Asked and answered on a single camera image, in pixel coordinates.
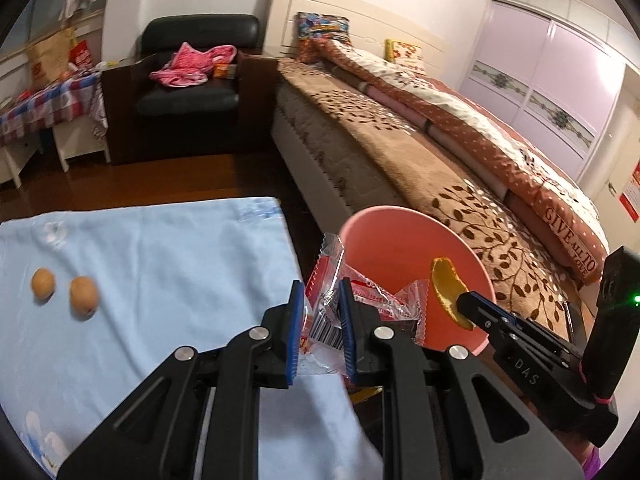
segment pink trash bin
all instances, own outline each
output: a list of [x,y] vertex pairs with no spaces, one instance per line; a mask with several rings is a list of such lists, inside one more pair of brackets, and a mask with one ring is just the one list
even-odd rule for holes
[[[342,226],[344,261],[392,294],[414,280],[430,280],[431,262],[446,256],[469,290],[495,303],[489,275],[471,248],[443,224],[427,215],[398,206],[376,206],[355,214]],[[478,355],[489,343],[478,327],[459,327],[429,285],[424,346],[445,350],[464,345]]]

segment headboard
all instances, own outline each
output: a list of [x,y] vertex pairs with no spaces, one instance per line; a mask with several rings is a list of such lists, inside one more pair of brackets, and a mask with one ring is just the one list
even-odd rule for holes
[[318,12],[349,19],[355,48],[384,57],[385,40],[420,45],[429,76],[439,77],[446,58],[446,44],[428,30],[388,10],[362,0],[271,0],[264,37],[264,52],[270,56],[295,56],[298,51],[296,14]]

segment metal bolt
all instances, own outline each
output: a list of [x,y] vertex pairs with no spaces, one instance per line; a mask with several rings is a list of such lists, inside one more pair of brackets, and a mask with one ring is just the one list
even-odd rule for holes
[[460,345],[453,345],[451,348],[449,348],[449,355],[454,359],[463,361],[464,359],[469,357],[469,350]]
[[178,359],[178,361],[188,361],[189,359],[193,359],[194,355],[195,352],[190,346],[181,346],[174,352],[174,357]]
[[269,337],[269,330],[263,326],[254,326],[251,330],[249,330],[249,337],[251,339],[255,339],[256,341],[267,339]]
[[373,335],[378,339],[391,339],[394,336],[394,331],[388,326],[379,326],[373,331]]

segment light blue cloth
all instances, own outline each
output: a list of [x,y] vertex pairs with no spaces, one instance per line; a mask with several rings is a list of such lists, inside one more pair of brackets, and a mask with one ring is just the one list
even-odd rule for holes
[[[38,304],[39,267],[56,292]],[[100,290],[70,309],[72,278]],[[0,225],[0,404],[52,475],[175,348],[224,346],[287,301],[299,277],[273,198],[50,213]],[[263,390],[260,480],[377,479],[382,460],[337,375]]]

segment brown shopping bag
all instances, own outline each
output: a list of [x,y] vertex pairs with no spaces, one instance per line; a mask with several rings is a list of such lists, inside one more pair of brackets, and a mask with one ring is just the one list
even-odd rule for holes
[[66,28],[27,49],[33,90],[47,87],[68,70],[69,51],[76,44],[76,31]]

